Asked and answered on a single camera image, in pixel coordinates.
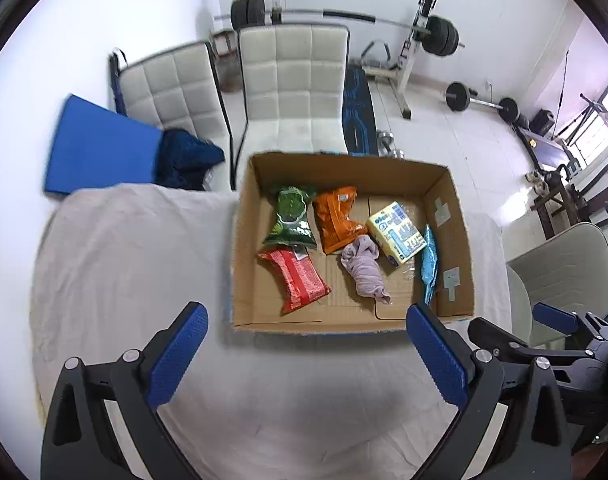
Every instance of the blue gripper pad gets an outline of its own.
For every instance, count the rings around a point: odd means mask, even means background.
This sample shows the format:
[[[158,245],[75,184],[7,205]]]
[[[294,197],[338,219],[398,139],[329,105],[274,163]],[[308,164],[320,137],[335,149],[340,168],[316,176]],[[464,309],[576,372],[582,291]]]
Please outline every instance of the blue gripper pad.
[[[545,303],[533,306],[533,319],[565,335],[577,332],[577,317]]]
[[[465,369],[417,305],[410,306],[406,313],[406,333],[441,396],[462,410],[468,402]]]
[[[200,304],[175,333],[150,372],[146,401],[153,411],[173,398],[208,329],[209,314]]]

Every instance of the open cardboard box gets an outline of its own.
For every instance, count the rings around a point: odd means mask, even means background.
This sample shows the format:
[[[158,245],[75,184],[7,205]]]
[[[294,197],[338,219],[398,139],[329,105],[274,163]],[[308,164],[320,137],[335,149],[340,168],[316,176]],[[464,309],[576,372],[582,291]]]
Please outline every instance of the open cardboard box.
[[[257,258],[275,223],[274,193],[279,186],[308,186],[318,192],[355,186],[357,199],[350,216],[361,222],[397,200],[420,232],[426,222],[433,229],[439,267],[431,309],[442,320],[473,315],[468,236],[447,168],[373,156],[267,152],[249,159],[241,189],[233,251],[232,323],[236,329],[293,334],[404,330],[408,306],[423,300],[421,251],[414,257],[414,271],[408,264],[393,268],[380,254],[378,263],[392,304],[358,296],[339,253],[327,256],[322,251],[311,204],[308,222],[318,249],[308,253],[332,292],[282,315],[287,292],[280,272]]]

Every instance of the white chair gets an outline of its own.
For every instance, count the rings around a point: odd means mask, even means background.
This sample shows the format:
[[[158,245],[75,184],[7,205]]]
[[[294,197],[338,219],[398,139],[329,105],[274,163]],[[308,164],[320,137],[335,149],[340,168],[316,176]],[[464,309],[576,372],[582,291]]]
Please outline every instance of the white chair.
[[[246,128],[237,187],[257,152],[347,153],[341,126],[349,32],[340,25],[242,28]]]
[[[160,129],[183,128],[224,150],[226,159],[213,168],[209,188],[235,188],[233,136],[208,43],[182,45],[129,65],[119,83],[130,118]]]
[[[563,334],[533,320],[541,302],[566,312],[608,313],[608,243],[595,225],[579,223],[507,263],[513,335],[535,347]]]

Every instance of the green snack bag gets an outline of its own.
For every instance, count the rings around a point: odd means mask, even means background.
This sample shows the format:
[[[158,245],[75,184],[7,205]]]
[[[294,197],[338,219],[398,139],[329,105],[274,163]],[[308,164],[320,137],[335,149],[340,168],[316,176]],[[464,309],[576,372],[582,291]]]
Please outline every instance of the green snack bag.
[[[266,245],[303,245],[317,248],[317,242],[310,230],[306,211],[314,192],[288,186],[279,189],[277,194],[277,221],[268,236]]]

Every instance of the rolled cloth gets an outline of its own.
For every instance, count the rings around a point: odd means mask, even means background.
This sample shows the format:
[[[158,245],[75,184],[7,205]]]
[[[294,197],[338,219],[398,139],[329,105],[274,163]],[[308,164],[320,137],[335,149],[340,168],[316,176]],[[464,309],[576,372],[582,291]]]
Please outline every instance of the rolled cloth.
[[[390,295],[384,290],[379,265],[375,261],[379,248],[369,235],[359,235],[341,252],[341,264],[355,280],[357,293],[364,298],[390,303]]]

